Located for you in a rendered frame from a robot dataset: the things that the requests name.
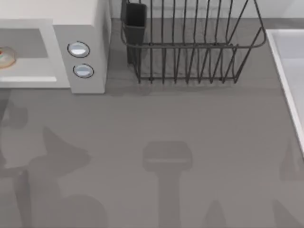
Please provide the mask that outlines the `round silver microwave knob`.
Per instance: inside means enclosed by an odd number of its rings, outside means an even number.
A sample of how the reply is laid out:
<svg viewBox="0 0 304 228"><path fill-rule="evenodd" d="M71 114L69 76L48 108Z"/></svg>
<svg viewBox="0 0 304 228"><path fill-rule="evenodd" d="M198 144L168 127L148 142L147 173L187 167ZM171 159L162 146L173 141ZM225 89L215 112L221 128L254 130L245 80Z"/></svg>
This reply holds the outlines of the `round silver microwave knob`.
<svg viewBox="0 0 304 228"><path fill-rule="evenodd" d="M82 41L69 43L67 46L68 53L75 58L85 58L90 55L90 47Z"/></svg>
<svg viewBox="0 0 304 228"><path fill-rule="evenodd" d="M73 73L79 78L90 78L94 75L94 69L88 64L80 64L73 67Z"/></svg>

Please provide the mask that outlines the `black cutlery holder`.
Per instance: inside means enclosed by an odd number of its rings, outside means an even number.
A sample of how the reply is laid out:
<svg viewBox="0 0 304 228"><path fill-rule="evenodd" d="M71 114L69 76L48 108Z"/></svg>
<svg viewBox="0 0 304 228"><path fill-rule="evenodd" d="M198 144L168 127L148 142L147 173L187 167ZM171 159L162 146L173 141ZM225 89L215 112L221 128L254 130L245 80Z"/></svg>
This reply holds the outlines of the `black cutlery holder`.
<svg viewBox="0 0 304 228"><path fill-rule="evenodd" d="M141 46L144 41L144 34L147 21L147 6L143 3L132 3L129 0L122 0L121 21L124 27L124 34L127 43L127 63L134 62L131 46Z"/></svg>

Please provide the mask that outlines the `pale microwave oven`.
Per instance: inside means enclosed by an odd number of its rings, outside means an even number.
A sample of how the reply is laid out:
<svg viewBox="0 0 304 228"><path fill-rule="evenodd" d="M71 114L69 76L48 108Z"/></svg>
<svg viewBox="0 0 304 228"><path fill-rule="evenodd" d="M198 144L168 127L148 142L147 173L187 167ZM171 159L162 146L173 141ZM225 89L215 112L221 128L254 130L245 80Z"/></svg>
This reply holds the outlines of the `pale microwave oven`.
<svg viewBox="0 0 304 228"><path fill-rule="evenodd" d="M0 47L16 63L0 69L0 88L68 88L74 94L105 92L111 39L109 0L0 0ZM69 43L85 42L90 55L75 58ZM73 67L95 73L79 78Z"/></svg>

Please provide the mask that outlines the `white sink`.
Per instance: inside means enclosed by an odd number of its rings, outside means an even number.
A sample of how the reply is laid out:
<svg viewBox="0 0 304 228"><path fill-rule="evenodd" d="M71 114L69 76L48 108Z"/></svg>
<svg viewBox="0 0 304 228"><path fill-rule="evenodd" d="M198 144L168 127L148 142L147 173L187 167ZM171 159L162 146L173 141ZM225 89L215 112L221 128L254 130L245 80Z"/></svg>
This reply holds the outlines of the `white sink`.
<svg viewBox="0 0 304 228"><path fill-rule="evenodd" d="M304 158L304 29L266 34Z"/></svg>

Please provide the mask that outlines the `frosted sprinkled doughnut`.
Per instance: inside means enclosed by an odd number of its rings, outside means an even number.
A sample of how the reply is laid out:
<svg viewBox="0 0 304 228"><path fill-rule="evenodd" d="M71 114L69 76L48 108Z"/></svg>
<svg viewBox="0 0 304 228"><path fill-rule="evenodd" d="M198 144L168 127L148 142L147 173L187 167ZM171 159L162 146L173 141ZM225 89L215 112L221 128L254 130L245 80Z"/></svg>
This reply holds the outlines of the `frosted sprinkled doughnut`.
<svg viewBox="0 0 304 228"><path fill-rule="evenodd" d="M10 47L0 47L0 69L16 63L16 52Z"/></svg>

